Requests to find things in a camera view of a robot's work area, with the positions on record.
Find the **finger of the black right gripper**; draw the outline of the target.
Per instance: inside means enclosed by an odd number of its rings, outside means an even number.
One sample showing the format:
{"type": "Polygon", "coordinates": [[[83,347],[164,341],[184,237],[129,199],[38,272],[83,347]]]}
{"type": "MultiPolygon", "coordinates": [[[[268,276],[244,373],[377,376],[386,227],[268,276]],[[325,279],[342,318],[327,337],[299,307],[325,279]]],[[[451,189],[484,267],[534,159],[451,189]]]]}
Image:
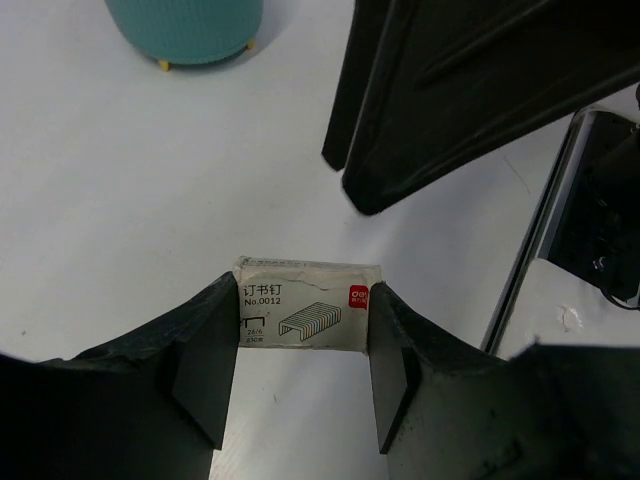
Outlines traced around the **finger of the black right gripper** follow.
{"type": "Polygon", "coordinates": [[[635,1],[413,1],[342,186],[375,215],[639,79],[635,1]]]}
{"type": "Polygon", "coordinates": [[[335,171],[348,165],[352,145],[367,138],[385,100],[388,79],[405,41],[413,1],[357,1],[322,156],[335,171]]]}

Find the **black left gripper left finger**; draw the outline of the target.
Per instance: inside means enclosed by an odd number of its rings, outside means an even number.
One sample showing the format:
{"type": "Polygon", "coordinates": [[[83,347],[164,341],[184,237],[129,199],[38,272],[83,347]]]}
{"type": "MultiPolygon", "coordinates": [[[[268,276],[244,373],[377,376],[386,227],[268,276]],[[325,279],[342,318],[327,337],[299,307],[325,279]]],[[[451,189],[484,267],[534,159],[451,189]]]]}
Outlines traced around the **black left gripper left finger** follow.
{"type": "Polygon", "coordinates": [[[225,273],[160,317],[69,360],[1,359],[5,479],[205,479],[239,347],[225,273]]]}

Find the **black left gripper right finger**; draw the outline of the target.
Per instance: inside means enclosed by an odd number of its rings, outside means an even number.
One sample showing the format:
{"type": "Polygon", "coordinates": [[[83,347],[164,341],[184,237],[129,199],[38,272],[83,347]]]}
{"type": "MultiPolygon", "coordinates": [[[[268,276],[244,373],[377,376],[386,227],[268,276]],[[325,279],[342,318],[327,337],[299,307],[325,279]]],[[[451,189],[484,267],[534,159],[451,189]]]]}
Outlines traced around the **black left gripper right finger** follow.
{"type": "Polygon", "coordinates": [[[639,352],[534,344],[502,360],[369,295],[380,452],[393,479],[635,479],[639,352]]]}

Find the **white staples box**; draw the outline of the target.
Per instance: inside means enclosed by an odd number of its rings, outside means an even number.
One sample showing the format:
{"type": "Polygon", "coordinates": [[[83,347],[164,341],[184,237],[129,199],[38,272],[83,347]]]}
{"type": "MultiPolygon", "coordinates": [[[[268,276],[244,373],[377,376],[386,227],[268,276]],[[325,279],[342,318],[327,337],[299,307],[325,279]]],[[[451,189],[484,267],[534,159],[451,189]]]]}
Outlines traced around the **white staples box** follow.
{"type": "Polygon", "coordinates": [[[367,351],[380,266],[241,257],[232,273],[242,347],[367,351]]]}

